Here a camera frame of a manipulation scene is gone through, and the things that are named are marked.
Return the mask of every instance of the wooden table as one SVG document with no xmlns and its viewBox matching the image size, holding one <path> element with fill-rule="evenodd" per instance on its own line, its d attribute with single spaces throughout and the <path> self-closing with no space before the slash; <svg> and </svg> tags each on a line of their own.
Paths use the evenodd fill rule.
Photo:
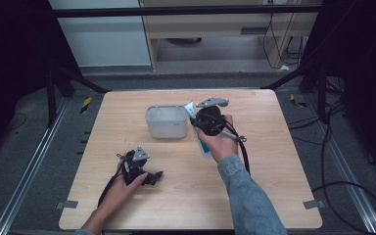
<svg viewBox="0 0 376 235">
<path fill-rule="evenodd" d="M 149 106 L 200 103 L 210 96 L 230 99 L 221 112 L 233 115 L 237 132 L 247 137 L 252 178 L 285 226 L 320 227 L 319 211 L 303 205 L 313 197 L 275 93 L 250 89 L 107 93 L 70 190 L 68 200 L 78 205 L 64 208 L 60 227 L 76 229 L 85 222 L 117 169 L 117 154 L 140 145 L 151 155 L 144 169 L 164 175 L 155 186 L 140 186 L 107 229 L 232 229 L 225 185 L 216 163 L 201 155 L 191 126 L 185 138 L 154 139 L 145 120 Z"/>
</svg>

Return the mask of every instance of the white box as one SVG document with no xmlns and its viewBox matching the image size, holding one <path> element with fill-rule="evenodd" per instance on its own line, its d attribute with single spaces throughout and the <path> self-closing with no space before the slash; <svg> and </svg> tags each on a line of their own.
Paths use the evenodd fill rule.
<svg viewBox="0 0 376 235">
<path fill-rule="evenodd" d="M 187 135 L 187 113 L 183 106 L 151 106 L 145 119 L 154 138 L 184 138 Z"/>
</svg>

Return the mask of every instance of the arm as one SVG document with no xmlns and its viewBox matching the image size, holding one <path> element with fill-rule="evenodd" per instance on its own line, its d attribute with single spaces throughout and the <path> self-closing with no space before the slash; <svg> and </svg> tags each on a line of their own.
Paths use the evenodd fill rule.
<svg viewBox="0 0 376 235">
<path fill-rule="evenodd" d="M 225 118 L 233 123 L 232 116 Z M 201 129 L 198 129 L 198 136 L 210 148 L 218 163 L 230 200 L 236 234 L 287 234 L 267 195 L 240 161 L 237 142 L 221 133 L 207 136 Z"/>
<path fill-rule="evenodd" d="M 220 161 L 218 171 L 227 189 L 236 234 L 287 234 L 269 198 L 237 155 Z"/>
<path fill-rule="evenodd" d="M 126 185 L 123 175 L 120 175 L 106 194 L 100 207 L 91 213 L 81 229 L 75 231 L 75 234 L 100 234 L 109 218 L 133 195 L 146 176 L 147 173 L 139 175 L 131 184 Z"/>
</svg>

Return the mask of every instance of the sleeve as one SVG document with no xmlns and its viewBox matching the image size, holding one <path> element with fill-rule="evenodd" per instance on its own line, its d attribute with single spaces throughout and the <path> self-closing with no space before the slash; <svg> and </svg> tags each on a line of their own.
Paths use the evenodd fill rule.
<svg viewBox="0 0 376 235">
<path fill-rule="evenodd" d="M 287 234 L 264 190 L 237 155 L 219 162 L 218 171 L 227 189 L 236 234 Z"/>
<path fill-rule="evenodd" d="M 86 229 L 77 229 L 75 230 L 74 235 L 94 235 L 94 233 Z"/>
</svg>

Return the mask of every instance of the wire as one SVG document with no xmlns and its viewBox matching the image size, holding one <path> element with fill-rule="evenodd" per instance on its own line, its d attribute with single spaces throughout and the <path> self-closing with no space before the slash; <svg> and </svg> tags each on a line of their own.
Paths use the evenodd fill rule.
<svg viewBox="0 0 376 235">
<path fill-rule="evenodd" d="M 334 107 L 331 107 L 330 111 L 328 112 L 329 115 L 327 116 L 327 119 L 326 119 L 326 126 L 327 126 L 327 128 L 326 128 L 325 137 L 324 137 L 324 140 L 323 140 L 323 143 L 322 143 L 322 151 L 321 151 L 321 180 L 322 180 L 322 185 L 319 186 L 319 187 L 317 187 L 317 188 L 315 188 L 315 189 L 313 189 L 312 192 L 315 192 L 315 191 L 318 191 L 320 189 L 323 189 L 323 194 L 325 196 L 325 200 L 326 200 L 329 208 L 333 212 L 333 214 L 335 216 L 337 216 L 340 220 L 342 220 L 344 222 L 344 224 L 346 224 L 347 226 L 349 226 L 353 230 L 355 230 L 357 232 L 362 232 L 362 233 L 365 233 L 365 234 L 376 234 L 376 233 L 371 233 L 369 231 L 365 231 L 365 230 L 363 230 L 361 228 L 356 227 L 355 225 L 351 224 L 350 222 L 348 222 L 346 219 L 344 219 L 335 210 L 335 208 L 331 204 L 331 201 L 329 200 L 328 193 L 326 191 L 327 187 L 330 187 L 332 185 L 351 185 L 351 186 L 355 186 L 355 187 L 361 188 L 372 199 L 374 199 L 374 201 L 376 201 L 376 196 L 373 193 L 371 193 L 369 190 L 367 190 L 365 187 L 361 186 L 361 185 L 358 185 L 358 184 L 355 184 L 355 183 L 352 183 L 352 182 L 348 182 L 348 181 L 336 181 L 336 182 L 325 183 L 325 148 L 326 148 L 326 143 L 328 142 L 328 139 L 330 138 L 329 135 L 331 134 L 331 121 L 330 121 L 330 117 L 333 114 L 332 113 L 333 109 L 334 109 Z"/>
<path fill-rule="evenodd" d="M 239 138 L 239 134 L 237 133 L 237 131 L 234 129 L 234 126 L 228 122 L 226 119 L 225 120 L 225 127 L 231 131 L 231 133 L 233 133 L 235 136 L 237 136 L 237 139 L 239 139 L 239 141 L 237 141 L 240 145 L 240 149 L 241 149 L 241 153 L 243 155 L 243 161 L 244 161 L 244 168 L 246 169 L 246 171 L 249 173 L 250 175 L 250 164 L 249 164 L 249 156 L 247 155 L 247 151 L 246 151 L 246 147 L 244 146 L 244 141 L 241 141 L 242 138 Z"/>
<path fill-rule="evenodd" d="M 22 125 L 25 124 L 25 122 L 26 122 L 26 115 L 25 115 L 25 114 L 23 114 L 23 113 L 15 113 L 15 115 L 23 116 L 23 122 L 21 122 L 21 124 L 15 126 L 15 127 L 12 127 L 12 128 L 6 129 L 5 131 L 12 131 L 12 130 L 18 129 L 18 128 L 20 128 Z"/>
<path fill-rule="evenodd" d="M 289 127 L 289 130 L 293 130 L 293 129 L 301 129 L 301 128 L 304 128 L 304 127 L 307 127 L 307 126 L 310 126 L 314 123 L 316 123 L 317 121 L 320 120 L 320 117 L 318 117 L 317 119 L 311 121 L 311 122 L 308 122 L 306 124 L 303 124 L 303 125 L 299 125 L 299 126 L 294 126 L 294 127 Z"/>
<path fill-rule="evenodd" d="M 303 122 L 303 121 L 310 120 L 310 119 L 314 119 L 314 118 L 316 118 L 316 120 L 319 120 L 319 119 L 320 119 L 320 117 L 317 117 L 317 116 L 315 116 L 315 117 L 308 117 L 308 118 L 305 118 L 305 119 L 295 120 L 295 121 L 289 122 L 289 123 L 287 123 L 287 124 L 288 124 L 288 125 L 290 125 L 290 124 L 295 124 L 295 123 Z"/>
<path fill-rule="evenodd" d="M 279 45 L 277 44 L 277 40 L 276 40 L 276 37 L 274 35 L 274 30 L 273 30 L 273 15 L 274 15 L 273 13 L 270 14 L 270 21 L 269 21 L 268 26 L 267 26 L 267 31 L 266 31 L 266 33 L 264 34 L 264 37 L 263 37 L 263 43 L 262 44 L 263 44 L 264 54 L 265 54 L 265 56 L 268 60 L 268 54 L 267 54 L 267 51 L 265 50 L 265 37 L 267 36 L 268 31 L 271 30 L 271 34 L 273 36 L 273 41 L 274 41 L 274 44 L 276 45 L 276 49 L 277 49 L 277 56 L 279 57 L 280 61 L 282 61 L 285 64 L 285 66 L 296 65 L 297 63 L 288 63 L 288 62 L 283 61 L 282 56 L 280 55 Z M 275 67 L 274 65 L 272 65 L 270 60 L 268 60 L 268 63 L 270 64 L 270 66 L 273 69 L 280 69 L 280 67 Z"/>
<path fill-rule="evenodd" d="M 297 139 L 297 140 L 301 140 L 301 141 L 304 141 L 304 142 L 307 142 L 309 144 L 322 145 L 322 143 L 315 143 L 315 142 L 308 141 L 308 140 L 305 140 L 305 139 L 302 139 L 302 138 L 299 138 L 299 137 L 296 137 L 296 136 L 292 136 L 292 138 Z"/>
<path fill-rule="evenodd" d="M 302 59 L 302 55 L 303 55 L 303 51 L 304 51 L 304 38 L 301 36 L 300 37 L 300 43 L 299 43 L 299 49 L 298 49 L 298 52 L 289 52 L 289 48 L 290 48 L 290 45 L 292 43 L 292 40 L 293 40 L 293 36 L 289 39 L 289 43 L 288 43 L 288 46 L 286 47 L 286 55 L 290 58 L 290 59 L 294 59 L 294 60 L 298 60 L 297 63 L 300 64 L 301 63 L 301 59 Z"/>
</svg>

